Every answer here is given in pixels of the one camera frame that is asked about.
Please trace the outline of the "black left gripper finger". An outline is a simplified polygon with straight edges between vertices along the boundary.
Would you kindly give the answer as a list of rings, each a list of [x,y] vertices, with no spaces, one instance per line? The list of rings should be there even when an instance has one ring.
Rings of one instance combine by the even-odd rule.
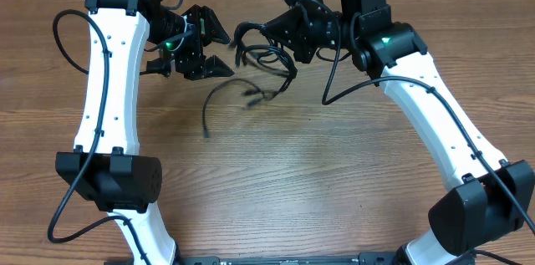
[[[203,69],[203,77],[205,79],[232,77],[233,75],[234,71],[216,55],[211,56],[205,61]]]
[[[202,19],[204,20],[204,29],[202,31],[204,45],[209,45],[210,43],[227,45],[231,42],[230,37],[211,8],[202,7]]]

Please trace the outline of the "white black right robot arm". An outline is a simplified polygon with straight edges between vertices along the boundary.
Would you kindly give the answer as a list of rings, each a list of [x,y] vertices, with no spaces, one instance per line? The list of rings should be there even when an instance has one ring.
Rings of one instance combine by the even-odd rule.
[[[420,35],[396,22],[386,0],[284,0],[263,33],[307,63],[319,48],[349,51],[354,66],[403,111],[435,161],[446,194],[429,230],[387,257],[393,264],[473,264],[482,245],[523,226],[534,192],[526,161],[510,162],[471,122],[440,77]]]

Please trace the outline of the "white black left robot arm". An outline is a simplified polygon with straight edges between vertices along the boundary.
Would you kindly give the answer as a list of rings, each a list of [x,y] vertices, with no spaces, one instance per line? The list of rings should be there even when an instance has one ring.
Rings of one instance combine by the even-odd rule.
[[[164,0],[84,0],[80,17],[89,24],[90,57],[83,118],[70,152],[56,155],[55,168],[69,194],[92,201],[106,222],[116,222],[134,264],[177,264],[180,252],[157,205],[162,166],[140,154],[137,102],[140,78],[148,74],[186,79],[230,77],[211,43],[230,39],[215,13],[195,5],[181,13]]]

